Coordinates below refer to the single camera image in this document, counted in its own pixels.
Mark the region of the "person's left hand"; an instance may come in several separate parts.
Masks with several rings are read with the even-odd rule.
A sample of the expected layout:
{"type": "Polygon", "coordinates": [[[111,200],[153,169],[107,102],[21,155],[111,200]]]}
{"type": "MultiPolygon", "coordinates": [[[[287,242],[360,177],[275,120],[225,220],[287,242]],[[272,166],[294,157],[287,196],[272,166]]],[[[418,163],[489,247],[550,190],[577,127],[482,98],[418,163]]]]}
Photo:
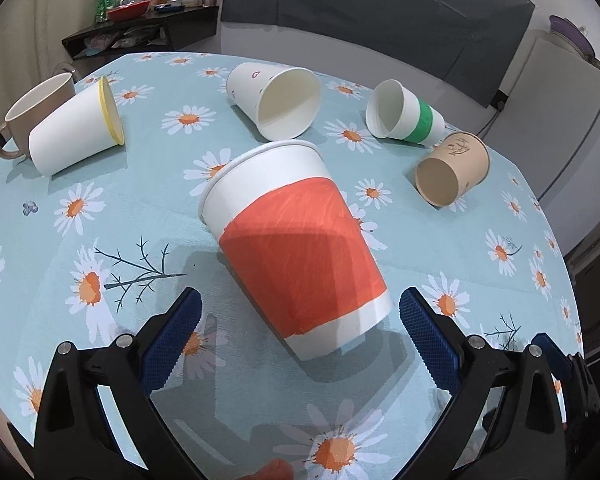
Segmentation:
{"type": "Polygon", "coordinates": [[[292,480],[294,470],[286,460],[276,458],[261,467],[253,474],[240,478],[240,480],[292,480]]]}

